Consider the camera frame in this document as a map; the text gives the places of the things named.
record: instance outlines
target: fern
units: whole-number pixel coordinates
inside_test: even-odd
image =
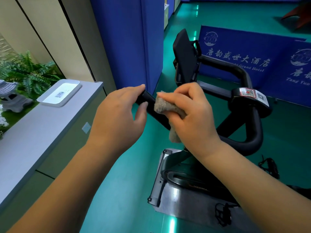
[[[18,89],[25,91],[31,99],[36,99],[57,81],[65,78],[57,73],[54,62],[35,64],[30,52],[25,54],[13,53],[8,60],[0,62],[0,79],[6,82],[17,82]]]

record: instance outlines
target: left hand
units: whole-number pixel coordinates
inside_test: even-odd
[[[110,93],[97,109],[86,146],[116,159],[129,149],[146,125],[148,102],[138,107],[135,120],[132,114],[132,106],[144,89],[143,84]]]

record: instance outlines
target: stone lantern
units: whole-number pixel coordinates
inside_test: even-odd
[[[0,104],[2,104],[2,111],[20,113],[25,106],[33,102],[33,100],[16,92],[17,84],[0,80]]]

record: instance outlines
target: gray rag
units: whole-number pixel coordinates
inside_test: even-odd
[[[181,119],[184,119],[186,117],[186,113],[184,110],[180,109],[174,104],[171,104],[164,99],[160,97],[156,97],[155,99],[155,106],[154,106],[154,111],[157,112],[158,114],[163,114],[163,111],[174,111],[179,114]],[[169,132],[169,140],[174,143],[181,143],[180,138],[178,137],[175,129],[173,128],[172,124],[169,123],[171,126],[171,130]]]

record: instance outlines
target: green floor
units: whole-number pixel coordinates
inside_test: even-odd
[[[201,25],[209,25],[303,37],[311,41],[311,31],[302,29],[292,32],[291,20],[285,26],[279,22],[280,17],[295,6],[296,4],[233,2],[182,4],[170,18],[165,30],[163,74],[157,91],[170,92],[176,88],[172,45],[181,29],[186,28],[189,37],[193,37],[191,34],[195,31],[199,33]],[[199,80],[227,89],[237,86],[235,83],[203,76]],[[229,114],[227,104],[211,96],[207,98],[218,125]],[[278,165],[282,182],[310,188],[311,109],[280,101],[274,105],[272,115],[262,120],[262,124],[263,146],[249,159],[258,163],[261,154],[271,157]],[[232,137],[242,141],[245,139],[245,131],[241,128]],[[81,232],[221,232],[157,213],[147,204],[159,156],[165,148],[181,149],[182,145],[170,143],[168,131],[152,117],[148,117],[142,137],[117,161],[96,193]]]

